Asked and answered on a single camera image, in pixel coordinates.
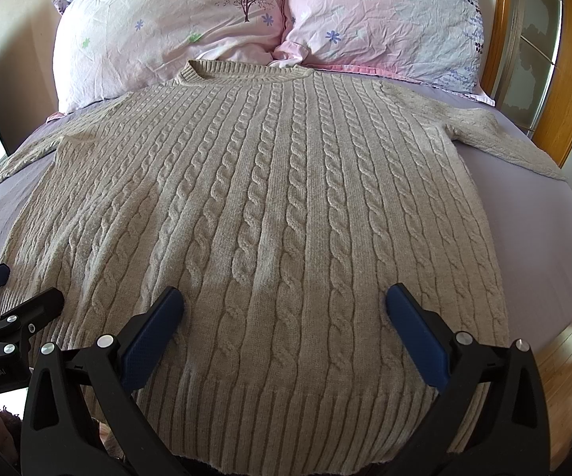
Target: cable knit pattern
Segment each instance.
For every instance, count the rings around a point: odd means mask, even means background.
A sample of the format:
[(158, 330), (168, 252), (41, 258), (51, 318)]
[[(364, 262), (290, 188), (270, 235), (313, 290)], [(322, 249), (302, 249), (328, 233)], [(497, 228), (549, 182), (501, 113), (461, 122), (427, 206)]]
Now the cable knit pattern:
[(386, 317), (388, 286), (480, 342), (508, 337), (488, 222), (452, 139), (561, 178), (482, 110), (377, 79), (192, 61), (0, 165), (1, 182), (56, 150), (2, 252), (0, 314), (63, 291), (36, 356), (115, 334), (177, 286), (182, 324), (136, 395), (174, 453), (253, 476), (389, 460), (435, 392)]

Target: wooden panel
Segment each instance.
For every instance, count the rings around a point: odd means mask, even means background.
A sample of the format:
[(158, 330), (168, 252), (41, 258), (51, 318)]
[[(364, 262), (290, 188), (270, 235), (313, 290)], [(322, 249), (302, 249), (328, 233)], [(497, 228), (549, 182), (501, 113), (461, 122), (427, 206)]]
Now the wooden panel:
[(572, 324), (535, 354), (550, 420), (550, 456), (555, 469), (572, 444)]
[(499, 62), (501, 61), (506, 36), (509, 31), (509, 10), (510, 0), (496, 0), (491, 43), (488, 47), (484, 72), (480, 81), (480, 86), (488, 95), (493, 93), (493, 87), (499, 72)]
[(564, 0), (557, 67), (532, 141), (563, 166), (572, 148), (572, 0)]

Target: purple bed sheet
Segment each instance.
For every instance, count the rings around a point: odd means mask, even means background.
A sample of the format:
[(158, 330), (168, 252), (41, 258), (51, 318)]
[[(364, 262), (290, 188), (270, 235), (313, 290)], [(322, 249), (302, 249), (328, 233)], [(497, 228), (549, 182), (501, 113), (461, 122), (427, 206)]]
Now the purple bed sheet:
[[(526, 139), (493, 107), (404, 82), (424, 96), (455, 107), (484, 107), (509, 134)], [(49, 134), (99, 104), (40, 126), (27, 142)], [(540, 349), (572, 322), (572, 190), (464, 144), (456, 144), (488, 216), (501, 268), (510, 337)], [(50, 154), (0, 184), (0, 253), (20, 210), (52, 162)]]

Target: white pillow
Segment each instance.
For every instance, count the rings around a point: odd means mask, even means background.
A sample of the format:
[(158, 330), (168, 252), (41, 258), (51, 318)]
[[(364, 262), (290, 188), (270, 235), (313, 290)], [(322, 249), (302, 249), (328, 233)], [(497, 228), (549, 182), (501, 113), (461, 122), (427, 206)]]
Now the white pillow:
[(59, 111), (168, 81), (190, 59), (267, 65), (284, 31), (281, 6), (282, 0), (74, 0), (54, 46)]

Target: wooden floor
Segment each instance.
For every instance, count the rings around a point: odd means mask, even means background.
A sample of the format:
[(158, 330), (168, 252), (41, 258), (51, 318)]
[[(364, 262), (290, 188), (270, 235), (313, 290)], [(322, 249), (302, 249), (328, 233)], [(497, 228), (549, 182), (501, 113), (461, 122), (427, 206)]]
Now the wooden floor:
[(535, 354), (550, 420), (551, 467), (566, 457), (572, 443), (572, 324)]

